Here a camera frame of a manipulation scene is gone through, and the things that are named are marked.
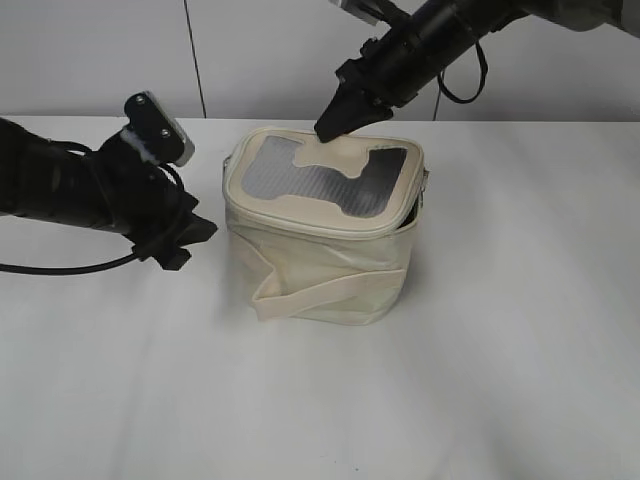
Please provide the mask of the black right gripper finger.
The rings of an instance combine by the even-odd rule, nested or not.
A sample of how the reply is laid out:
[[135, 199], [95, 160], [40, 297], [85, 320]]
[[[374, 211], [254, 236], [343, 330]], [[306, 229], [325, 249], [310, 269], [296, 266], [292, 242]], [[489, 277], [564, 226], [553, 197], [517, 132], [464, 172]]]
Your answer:
[[356, 88], [341, 85], [327, 108], [314, 125], [321, 143], [328, 143], [340, 136], [360, 129], [365, 110], [365, 97]]
[[344, 133], [350, 134], [366, 126], [390, 120], [393, 109], [384, 103], [375, 103], [366, 97], [350, 100], [346, 108]]

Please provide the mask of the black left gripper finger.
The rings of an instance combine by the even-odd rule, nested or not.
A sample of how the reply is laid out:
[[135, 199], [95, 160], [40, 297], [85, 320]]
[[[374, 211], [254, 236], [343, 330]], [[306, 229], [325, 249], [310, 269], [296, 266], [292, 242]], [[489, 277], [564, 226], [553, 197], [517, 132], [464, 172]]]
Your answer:
[[170, 215], [169, 230], [169, 246], [177, 249], [207, 242], [218, 231], [218, 226], [183, 209]]
[[187, 249], [174, 244], [152, 245], [144, 248], [144, 259], [154, 259], [165, 271], [179, 271], [191, 257]]

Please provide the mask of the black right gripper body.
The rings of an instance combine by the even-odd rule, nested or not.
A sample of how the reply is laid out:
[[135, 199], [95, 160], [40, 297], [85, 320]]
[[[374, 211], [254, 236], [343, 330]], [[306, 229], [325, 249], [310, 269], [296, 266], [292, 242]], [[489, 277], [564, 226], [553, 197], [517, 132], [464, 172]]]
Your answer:
[[480, 40], [472, 9], [418, 9], [397, 20], [381, 38], [363, 44], [360, 56], [337, 71], [334, 100], [361, 97], [374, 107], [401, 108]]

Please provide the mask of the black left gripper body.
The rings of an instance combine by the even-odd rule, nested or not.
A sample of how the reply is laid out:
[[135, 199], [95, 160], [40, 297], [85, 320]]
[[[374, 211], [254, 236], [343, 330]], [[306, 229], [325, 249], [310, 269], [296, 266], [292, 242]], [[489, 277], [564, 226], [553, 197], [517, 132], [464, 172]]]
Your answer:
[[200, 242], [198, 200], [169, 163], [155, 164], [119, 132], [84, 153], [84, 226], [123, 235], [135, 250], [182, 250]]

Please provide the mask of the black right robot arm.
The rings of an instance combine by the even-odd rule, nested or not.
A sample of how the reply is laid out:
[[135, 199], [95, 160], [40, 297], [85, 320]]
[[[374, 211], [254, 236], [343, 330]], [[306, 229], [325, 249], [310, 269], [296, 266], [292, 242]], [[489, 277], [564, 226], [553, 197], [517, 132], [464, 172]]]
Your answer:
[[429, 83], [456, 104], [472, 103], [445, 84], [445, 71], [461, 55], [475, 50], [483, 89], [489, 72], [482, 39], [511, 23], [534, 16], [575, 32], [608, 24], [639, 34], [636, 1], [429, 0], [408, 13], [392, 1], [340, 1], [338, 7], [388, 31], [368, 39], [359, 57], [335, 72], [338, 88], [314, 125], [322, 143], [392, 118]]

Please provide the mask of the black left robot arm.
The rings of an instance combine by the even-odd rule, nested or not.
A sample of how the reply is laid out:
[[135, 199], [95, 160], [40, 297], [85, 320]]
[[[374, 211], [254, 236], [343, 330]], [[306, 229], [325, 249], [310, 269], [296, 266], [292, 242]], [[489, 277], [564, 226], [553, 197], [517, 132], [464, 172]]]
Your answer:
[[123, 236], [129, 254], [76, 267], [33, 267], [4, 263], [4, 273], [33, 276], [87, 275], [134, 261], [155, 260], [178, 271], [192, 244], [210, 240], [217, 225], [198, 216], [197, 199], [168, 162], [154, 163], [126, 135], [127, 128], [99, 149], [38, 136], [1, 121], [1, 213]]

